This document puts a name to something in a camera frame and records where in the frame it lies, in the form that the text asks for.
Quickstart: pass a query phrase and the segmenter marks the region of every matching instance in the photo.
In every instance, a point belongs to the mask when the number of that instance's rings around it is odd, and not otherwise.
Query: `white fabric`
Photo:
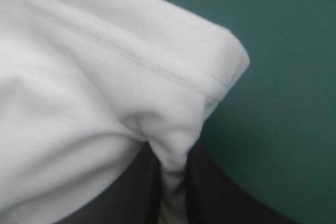
[[[71,214],[144,141],[163,218],[186,223],[186,154],[248,64],[227,29],[163,0],[0,0],[0,223]]]

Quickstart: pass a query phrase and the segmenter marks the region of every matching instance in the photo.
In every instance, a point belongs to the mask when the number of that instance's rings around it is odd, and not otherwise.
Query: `stitching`
[[[105,22],[104,20],[102,20],[102,19],[100,19],[100,18],[96,18],[96,17],[93,18],[93,17],[87,16],[87,15],[85,15],[83,12],[80,12],[80,11],[78,11],[78,10],[75,9],[75,8],[71,8],[70,6],[68,6],[68,5],[64,4],[64,3],[61,3],[61,2],[58,1],[58,0],[47,0],[47,1],[49,1],[49,2],[50,2],[50,1],[53,1],[53,3],[54,3],[55,5],[61,6],[61,8],[63,8],[63,9],[66,10],[67,12],[71,12],[71,13],[73,13],[73,14],[76,15],[76,16],[79,16],[79,17],[81,17],[81,18],[83,18],[83,19],[86,19],[86,20],[88,20],[88,21],[94,23],[95,25],[98,25],[99,27],[101,27],[101,28],[103,28],[103,29],[113,30],[113,26],[111,26],[111,24]],[[127,39],[126,39],[124,36],[122,36],[122,35],[118,35],[118,36],[121,36],[122,39],[127,40]],[[186,64],[183,60],[181,60],[181,58],[177,58],[177,56],[175,56],[175,58],[177,59],[177,61],[178,61],[179,63],[184,64],[184,65]],[[219,79],[219,78],[213,76],[213,74],[211,74],[211,73],[209,73],[209,72],[207,72],[207,71],[204,71],[204,70],[202,70],[202,69],[199,69],[199,68],[197,68],[197,67],[195,67],[195,66],[189,66],[189,67],[191,67],[191,68],[193,68],[193,69],[196,69],[196,70],[199,71],[200,73],[209,76],[209,77],[212,78],[214,81],[221,83],[221,84],[224,85],[225,87],[228,87],[228,84],[227,84],[227,83],[225,83],[223,80],[221,80],[221,79]]]
[[[193,85],[191,85],[191,84],[189,84],[189,83],[186,83],[185,81],[182,81],[182,80],[179,79],[178,77],[176,77],[176,76],[174,76],[174,75],[172,75],[172,74],[170,74],[170,73],[168,73],[168,72],[164,72],[164,71],[162,71],[162,70],[160,70],[160,69],[158,69],[158,68],[155,68],[155,67],[149,65],[148,63],[143,62],[143,61],[139,60],[138,58],[132,56],[131,54],[129,54],[129,53],[127,53],[127,52],[125,52],[125,51],[123,51],[123,50],[121,50],[121,49],[119,49],[119,48],[116,48],[116,47],[112,46],[112,45],[109,44],[109,43],[106,43],[106,42],[104,42],[104,41],[98,40],[98,39],[95,38],[95,37],[92,37],[91,35],[87,34],[86,32],[83,32],[83,31],[81,31],[81,30],[78,30],[78,29],[76,29],[76,28],[74,28],[74,27],[67,26],[67,24],[66,24],[65,22],[61,22],[60,20],[57,20],[57,19],[53,18],[52,16],[50,16],[50,15],[48,15],[48,14],[46,14],[46,13],[40,11],[39,9],[36,9],[36,8],[32,7],[31,5],[28,5],[28,4],[26,4],[26,3],[24,3],[24,2],[22,2],[22,1],[20,1],[20,0],[9,0],[9,1],[13,1],[13,2],[15,2],[15,3],[17,3],[17,4],[20,4],[20,5],[23,5],[23,6],[25,6],[25,7],[29,7],[29,8],[32,8],[32,9],[34,9],[34,10],[38,10],[40,13],[42,13],[46,18],[48,18],[49,20],[51,20],[53,23],[56,23],[56,24],[58,24],[58,25],[60,25],[60,26],[62,26],[62,27],[64,27],[64,28],[66,28],[66,29],[69,29],[70,31],[72,31],[72,32],[74,32],[74,33],[76,33],[76,34],[80,34],[80,35],[82,35],[82,36],[84,36],[84,37],[86,37],[86,38],[88,38],[88,39],[91,39],[91,40],[93,40],[93,41],[95,41],[95,42],[97,42],[97,43],[99,43],[99,44],[102,44],[102,45],[104,45],[104,46],[106,46],[106,47],[108,47],[108,48],[111,48],[111,49],[113,49],[113,50],[116,50],[116,51],[117,51],[118,53],[120,53],[121,55],[126,56],[126,58],[128,58],[129,60],[131,60],[131,61],[133,61],[133,62],[135,62],[135,63],[137,63],[137,64],[140,64],[140,65],[142,65],[142,66],[145,66],[145,67],[147,67],[148,69],[151,69],[152,71],[154,71],[154,72],[156,72],[156,73],[158,73],[158,74],[160,74],[160,75],[162,75],[162,76],[165,76],[166,78],[169,78],[169,79],[171,79],[171,80],[174,80],[174,81],[176,81],[177,83],[181,84],[182,86],[187,87],[187,88],[193,90],[193,91],[196,92],[196,93],[199,93],[199,94],[202,94],[202,95],[206,95],[206,96],[208,96],[208,97],[210,97],[210,98],[212,98],[212,99],[215,99],[216,101],[219,101],[219,98],[214,97],[214,96],[212,96],[212,95],[210,95],[210,94],[208,94],[208,93],[204,93],[204,92],[200,91],[199,89],[197,89],[197,88],[194,87]]]

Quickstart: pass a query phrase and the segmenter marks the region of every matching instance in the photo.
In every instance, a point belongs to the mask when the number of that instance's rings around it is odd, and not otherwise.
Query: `seam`
[[[92,22],[92,23],[94,23],[95,25],[98,25],[99,27],[101,27],[101,28],[103,28],[103,29],[107,29],[107,30],[109,30],[109,31],[113,31],[113,27],[108,23],[108,22],[105,22],[103,19],[100,19],[100,18],[97,18],[97,17],[90,17],[90,16],[87,16],[86,14],[85,14],[85,12],[80,12],[79,10],[77,10],[76,8],[72,8],[71,6],[69,6],[69,5],[67,5],[67,4],[64,4],[64,3],[62,3],[62,2],[60,2],[59,0],[52,0],[53,1],[53,3],[55,4],[55,5],[57,5],[57,6],[61,6],[61,8],[63,9],[63,10],[65,10],[65,11],[67,11],[67,12],[71,12],[71,13],[73,13],[74,15],[76,15],[76,16],[79,16],[79,17],[81,17],[81,18],[83,18],[83,19],[85,19],[85,20],[88,20],[88,21],[90,21],[90,22]],[[125,38],[125,36],[122,36],[122,35],[118,35],[118,36],[121,36],[122,37],[122,39],[124,39],[124,40],[127,40],[126,38]],[[181,64],[183,64],[183,65],[187,65],[187,63],[185,62],[185,61],[183,61],[181,58],[177,58],[178,56],[175,56],[175,59],[179,62],[179,63],[181,63]],[[219,82],[219,83],[221,83],[223,86],[225,86],[225,87],[228,87],[228,84],[226,83],[226,82],[224,82],[223,80],[221,80],[221,79],[219,79],[219,78],[217,78],[216,76],[213,76],[213,74],[211,74],[211,73],[209,73],[209,72],[207,72],[207,71],[204,71],[204,70],[202,70],[202,69],[200,69],[200,68],[197,68],[197,67],[195,67],[195,66],[190,66],[190,65],[188,65],[190,68],[192,68],[192,69],[195,69],[195,70],[197,70],[197,71],[199,71],[200,73],[202,73],[202,74],[204,74],[204,75],[207,75],[209,78],[211,78],[211,79],[213,79],[214,81],[216,81],[216,82]]]
[[[34,10],[37,10],[36,8],[32,7],[31,5],[28,5],[28,4],[26,4],[26,3],[24,3],[24,2],[22,2],[22,1],[20,1],[20,0],[9,0],[9,1],[15,2],[15,3],[20,4],[20,5],[23,5],[23,6],[25,6],[25,7],[33,8]],[[185,81],[182,81],[180,78],[178,78],[178,77],[176,77],[176,76],[174,76],[174,75],[172,75],[172,74],[170,74],[170,73],[168,73],[168,72],[164,72],[164,71],[162,71],[162,70],[160,70],[160,69],[158,69],[158,68],[155,68],[155,67],[149,65],[148,63],[146,63],[146,62],[144,62],[144,61],[141,61],[141,60],[139,60],[138,58],[132,56],[131,54],[125,52],[124,50],[119,49],[118,47],[114,47],[114,46],[112,46],[112,45],[109,44],[109,43],[106,43],[106,42],[104,42],[104,41],[98,40],[97,38],[95,38],[95,37],[93,37],[93,36],[91,36],[91,35],[89,35],[89,34],[83,32],[83,31],[81,31],[81,30],[79,30],[79,29],[76,29],[76,28],[74,28],[74,27],[69,27],[69,26],[67,26],[67,24],[66,24],[65,22],[62,22],[62,21],[60,21],[60,20],[57,20],[57,19],[53,18],[52,16],[50,16],[50,15],[44,13],[44,12],[41,12],[40,10],[38,10],[38,11],[39,11],[40,13],[42,13],[43,16],[45,16],[47,19],[51,20],[53,23],[56,23],[57,25],[60,25],[60,26],[62,26],[62,27],[64,27],[64,28],[66,28],[66,29],[69,29],[70,31],[72,31],[72,32],[74,32],[74,33],[76,33],[76,34],[80,34],[80,35],[86,37],[87,39],[94,40],[95,42],[98,42],[99,44],[102,44],[102,45],[104,45],[104,46],[106,46],[106,47],[108,47],[108,48],[112,48],[113,50],[116,50],[117,52],[119,52],[121,55],[126,56],[127,59],[129,59],[129,60],[131,60],[131,61],[133,61],[133,62],[135,62],[135,63],[137,63],[137,64],[139,64],[139,65],[141,65],[141,66],[145,66],[146,68],[148,68],[148,69],[154,71],[155,73],[157,73],[157,74],[159,74],[159,75],[162,75],[162,76],[164,76],[164,77],[166,77],[166,78],[168,78],[168,79],[171,79],[171,80],[173,80],[173,81],[179,83],[180,85],[182,85],[182,86],[184,86],[184,87],[186,87],[186,88],[189,88],[189,89],[193,90],[193,91],[196,92],[196,93],[199,93],[199,94],[208,96],[208,97],[210,97],[210,98],[212,98],[212,99],[215,99],[216,101],[219,101],[219,98],[214,97],[214,96],[212,96],[212,95],[210,95],[210,94],[208,94],[208,93],[205,93],[205,92],[200,91],[199,89],[197,89],[197,88],[194,87],[193,85],[191,85],[191,84],[189,84],[189,83],[186,83]]]

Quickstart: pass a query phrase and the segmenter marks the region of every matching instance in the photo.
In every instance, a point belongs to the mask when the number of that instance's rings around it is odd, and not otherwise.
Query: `green background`
[[[277,211],[335,224],[336,0],[168,1],[229,28],[251,58],[204,126],[207,151]]]

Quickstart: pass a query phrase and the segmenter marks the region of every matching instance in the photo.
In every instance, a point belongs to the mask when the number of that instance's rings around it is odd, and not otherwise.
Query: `teal wall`
[[[336,223],[336,0],[168,0],[237,35],[251,65],[201,141],[300,223]]]

